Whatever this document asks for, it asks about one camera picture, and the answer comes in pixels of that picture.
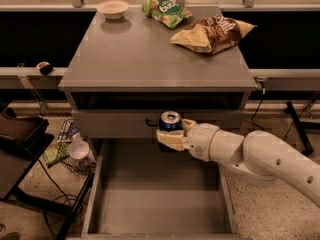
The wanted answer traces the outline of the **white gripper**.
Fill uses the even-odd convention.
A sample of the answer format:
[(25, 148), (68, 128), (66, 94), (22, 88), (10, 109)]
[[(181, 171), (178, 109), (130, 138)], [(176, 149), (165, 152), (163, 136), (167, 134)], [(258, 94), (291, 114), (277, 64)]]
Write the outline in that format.
[(190, 119), (183, 119), (182, 126), (184, 131), (157, 130), (158, 142), (176, 151), (184, 151), (190, 148), (189, 152), (194, 158), (205, 162), (210, 161), (211, 142), (220, 128), (208, 123), (197, 124), (196, 121)]

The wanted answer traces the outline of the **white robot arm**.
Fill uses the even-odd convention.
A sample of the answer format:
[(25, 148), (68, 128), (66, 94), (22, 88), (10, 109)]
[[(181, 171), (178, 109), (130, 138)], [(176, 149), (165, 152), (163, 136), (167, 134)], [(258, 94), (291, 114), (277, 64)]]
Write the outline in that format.
[(275, 135), (253, 131), (247, 136), (188, 119), (161, 119), (157, 140), (196, 159), (213, 161), (244, 181), (270, 186), (280, 179), (320, 206), (320, 165)]

